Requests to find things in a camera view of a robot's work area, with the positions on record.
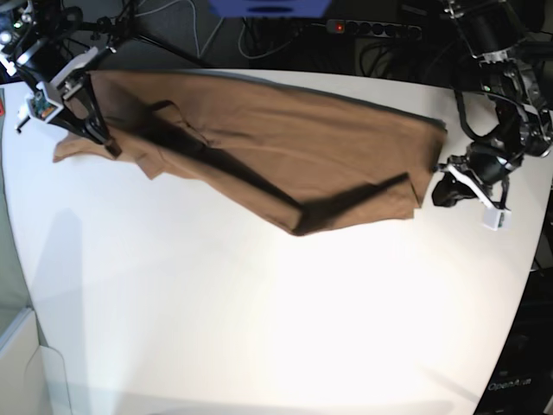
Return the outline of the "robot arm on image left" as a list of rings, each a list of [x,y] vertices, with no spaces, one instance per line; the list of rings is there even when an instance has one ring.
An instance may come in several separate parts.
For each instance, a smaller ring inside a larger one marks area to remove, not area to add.
[[[65,42],[77,31],[95,30],[81,8],[55,1],[1,2],[1,65],[29,88],[18,111],[16,131],[30,121],[58,126],[121,154],[111,137],[92,86],[92,70],[116,51],[111,44],[64,56]]]

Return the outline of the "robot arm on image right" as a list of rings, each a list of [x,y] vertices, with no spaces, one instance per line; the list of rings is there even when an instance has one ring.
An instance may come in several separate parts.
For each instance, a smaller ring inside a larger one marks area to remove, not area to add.
[[[534,65],[552,56],[552,47],[532,41],[506,1],[447,1],[445,12],[480,68],[478,93],[495,105],[497,125],[487,134],[474,132],[467,121],[464,96],[454,84],[460,125],[471,139],[463,156],[436,165],[443,178],[432,192],[435,206],[451,208],[478,198],[491,208],[505,208],[506,199],[492,201],[496,183],[506,193],[509,176],[526,156],[546,156],[552,146],[551,107],[540,91]]]

